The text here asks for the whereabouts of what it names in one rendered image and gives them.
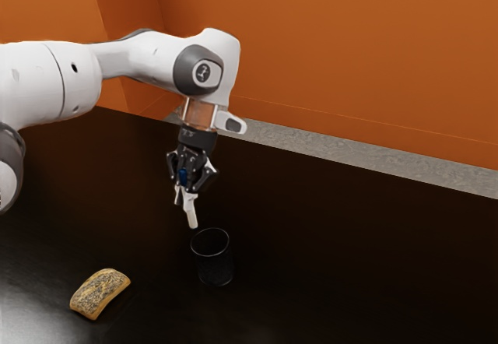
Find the seeded bread loaf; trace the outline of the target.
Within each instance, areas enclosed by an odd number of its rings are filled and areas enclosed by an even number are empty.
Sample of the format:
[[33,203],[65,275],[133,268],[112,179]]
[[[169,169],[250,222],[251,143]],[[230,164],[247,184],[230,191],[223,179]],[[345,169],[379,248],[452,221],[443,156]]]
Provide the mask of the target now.
[[104,308],[130,284],[131,280],[124,273],[115,269],[101,269],[73,293],[69,308],[95,321]]

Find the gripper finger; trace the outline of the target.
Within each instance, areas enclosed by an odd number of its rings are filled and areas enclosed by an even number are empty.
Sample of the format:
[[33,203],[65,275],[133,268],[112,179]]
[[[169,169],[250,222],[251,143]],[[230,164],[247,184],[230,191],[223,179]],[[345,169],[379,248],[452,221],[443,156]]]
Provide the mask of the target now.
[[194,172],[191,193],[205,191],[218,175],[219,171],[212,165],[211,160],[207,159],[202,167]]
[[167,166],[168,166],[168,174],[170,176],[170,180],[174,184],[175,190],[175,199],[174,204],[177,206],[183,205],[183,194],[181,192],[180,185],[178,184],[179,180],[177,177],[177,164],[178,164],[178,156],[176,151],[171,151],[167,153]]

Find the white pen with blue cap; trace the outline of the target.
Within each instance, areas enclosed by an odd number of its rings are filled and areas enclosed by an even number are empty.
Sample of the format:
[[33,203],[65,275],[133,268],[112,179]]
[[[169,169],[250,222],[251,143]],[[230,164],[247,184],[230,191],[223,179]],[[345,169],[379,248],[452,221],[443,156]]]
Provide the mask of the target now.
[[191,193],[187,189],[188,183],[188,172],[185,168],[181,168],[178,171],[178,181],[175,186],[176,189],[176,204],[181,206],[184,210],[188,225],[191,229],[196,229],[198,227],[198,220],[195,211],[195,200],[198,197],[196,193]]

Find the black mesh pen holder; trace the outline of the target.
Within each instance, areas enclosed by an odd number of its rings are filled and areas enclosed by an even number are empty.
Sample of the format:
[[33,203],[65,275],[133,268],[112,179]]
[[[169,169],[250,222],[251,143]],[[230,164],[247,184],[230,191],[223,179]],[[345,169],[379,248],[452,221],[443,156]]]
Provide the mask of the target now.
[[229,234],[218,227],[198,231],[191,239],[199,279],[207,286],[225,286],[234,277]]

